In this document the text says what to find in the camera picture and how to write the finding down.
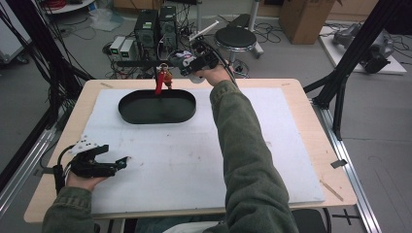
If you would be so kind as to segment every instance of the black oval tray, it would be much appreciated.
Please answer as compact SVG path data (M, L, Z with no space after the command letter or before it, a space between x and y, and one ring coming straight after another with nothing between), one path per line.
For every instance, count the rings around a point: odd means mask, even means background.
M165 89L159 95L154 90L136 90L121 98L119 112L132 124L180 123L193 117L196 100L180 89Z

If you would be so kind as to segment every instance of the stool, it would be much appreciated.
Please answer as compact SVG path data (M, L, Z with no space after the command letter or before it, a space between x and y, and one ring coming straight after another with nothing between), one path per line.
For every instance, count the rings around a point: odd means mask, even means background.
M229 64L233 67L234 73L249 78L247 73L242 73L243 66L248 69L244 62L239 61L239 64L234 66L236 61L235 53L238 51L252 50L257 43L255 34L243 27L228 26L216 32L215 43L219 47L230 51Z

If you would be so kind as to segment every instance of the human arm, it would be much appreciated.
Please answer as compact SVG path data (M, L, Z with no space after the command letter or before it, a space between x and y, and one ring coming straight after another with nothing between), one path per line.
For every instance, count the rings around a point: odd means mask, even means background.
M215 86L210 99L223 154L229 231L297 232L288 192L273 166L249 99L228 79L223 67L215 69L196 75Z
M69 173L43 220L42 232L94 232L91 192L106 178L85 179Z

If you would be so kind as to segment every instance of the gray floor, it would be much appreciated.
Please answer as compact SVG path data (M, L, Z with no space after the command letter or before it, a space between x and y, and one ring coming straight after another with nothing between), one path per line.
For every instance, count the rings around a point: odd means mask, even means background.
M77 12L60 20L71 23L86 17L85 12ZM208 25L214 20L204 19L203 23ZM275 18L259 18L257 22L278 26ZM98 79L106 79L111 72L110 62L101 50L116 35L129 34L134 21L125 20L121 28L113 32L93 31L88 25L89 21L76 25L77 35L71 34L64 41L89 73ZM332 71L333 66L320 42L313 46L293 46L282 32L275 34L281 42L261 43L264 55L260 59L247 52L237 55L250 67L251 77L294 78L305 86ZM412 40L405 38L404 42L412 46ZM394 57L398 61L412 63L411 58L397 52ZM347 83L342 119L345 146L382 232L412 232L412 66L404 65L404 68L408 73L403 76L353 73ZM46 110L48 86L32 63L9 65L0 70L0 75L0 168L3 169ZM312 91L308 97L314 97L318 92ZM40 232L40 225L23 220L25 208L39 180L35 176L29 178L0 219L0 231ZM346 209L348 215L358 216L354 207ZM342 208L329 211L331 215L344 215ZM364 232L359 219L353 218L349 223L342 217L332 218L332 230Z

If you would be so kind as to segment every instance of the white board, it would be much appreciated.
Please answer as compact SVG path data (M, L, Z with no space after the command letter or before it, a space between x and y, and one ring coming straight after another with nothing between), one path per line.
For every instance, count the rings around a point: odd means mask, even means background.
M210 89L189 89L196 99L196 113L188 121L146 125L129 124L120 116L118 103L131 91L102 90L84 131L98 145L110 147L97 161L132 157L125 169L95 188L93 213L224 207L223 158ZM242 91L254 105L290 202L325 201L282 89Z
M333 32L333 29L328 26L324 26L322 28L321 35L327 35L331 32ZM333 35L321 36L320 39L322 45L326 49L330 61L333 66L336 67L346 50L342 45L337 46L333 44ZM403 75L406 73L406 70L394 59L393 56L389 56L387 59L391 61L391 63L382 68L378 74ZM354 72L366 73L360 64L355 67Z

